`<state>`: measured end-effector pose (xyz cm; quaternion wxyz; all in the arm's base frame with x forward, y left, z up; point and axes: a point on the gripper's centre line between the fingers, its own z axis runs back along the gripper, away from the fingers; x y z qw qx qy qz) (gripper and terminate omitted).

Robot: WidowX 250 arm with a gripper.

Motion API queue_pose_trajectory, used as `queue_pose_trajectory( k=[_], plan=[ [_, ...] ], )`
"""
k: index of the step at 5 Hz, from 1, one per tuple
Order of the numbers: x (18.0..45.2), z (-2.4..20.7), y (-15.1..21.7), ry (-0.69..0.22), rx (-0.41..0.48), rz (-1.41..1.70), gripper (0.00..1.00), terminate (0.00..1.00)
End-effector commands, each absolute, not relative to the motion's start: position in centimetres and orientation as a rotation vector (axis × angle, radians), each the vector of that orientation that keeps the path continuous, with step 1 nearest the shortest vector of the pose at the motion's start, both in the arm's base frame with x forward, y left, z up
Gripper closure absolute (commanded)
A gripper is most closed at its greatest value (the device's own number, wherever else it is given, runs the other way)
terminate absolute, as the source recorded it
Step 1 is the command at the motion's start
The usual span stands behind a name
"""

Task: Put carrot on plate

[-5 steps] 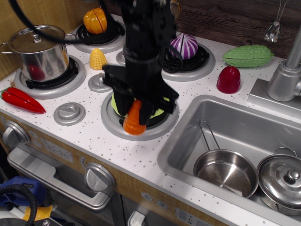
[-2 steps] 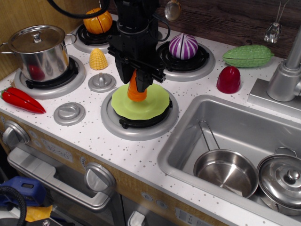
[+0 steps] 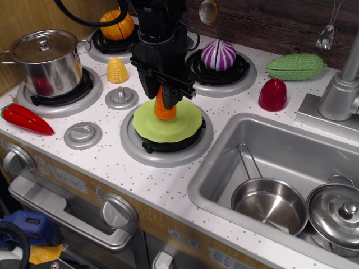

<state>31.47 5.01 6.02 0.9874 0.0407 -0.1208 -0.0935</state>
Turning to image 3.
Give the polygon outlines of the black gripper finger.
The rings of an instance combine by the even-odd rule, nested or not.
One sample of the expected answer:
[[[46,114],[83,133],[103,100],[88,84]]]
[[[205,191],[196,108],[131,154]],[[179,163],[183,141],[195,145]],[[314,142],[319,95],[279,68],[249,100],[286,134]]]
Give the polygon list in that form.
[[[160,78],[161,73],[147,66],[137,66],[137,71],[146,96],[154,99],[163,84],[163,79]]]
[[[162,98],[164,107],[166,109],[173,109],[173,107],[183,99],[181,88],[178,85],[169,83],[162,84]]]

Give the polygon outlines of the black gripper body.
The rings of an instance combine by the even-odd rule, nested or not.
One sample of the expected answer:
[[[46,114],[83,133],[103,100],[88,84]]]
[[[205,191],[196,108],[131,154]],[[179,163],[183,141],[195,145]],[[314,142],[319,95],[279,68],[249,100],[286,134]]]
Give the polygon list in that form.
[[[158,70],[163,84],[178,85],[182,95],[191,99],[195,96],[195,79],[185,64],[187,48],[186,30],[175,31],[171,38],[161,43],[147,44],[138,40],[128,47],[132,54],[131,64]]]

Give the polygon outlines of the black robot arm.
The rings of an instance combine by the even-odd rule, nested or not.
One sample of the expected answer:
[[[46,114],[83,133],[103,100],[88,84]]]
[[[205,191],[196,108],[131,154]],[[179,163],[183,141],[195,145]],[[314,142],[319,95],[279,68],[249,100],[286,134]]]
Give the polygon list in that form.
[[[192,99],[195,79],[185,64],[187,26],[185,1],[132,1],[139,29],[128,49],[146,96],[162,92],[164,107],[172,109],[184,97]]]

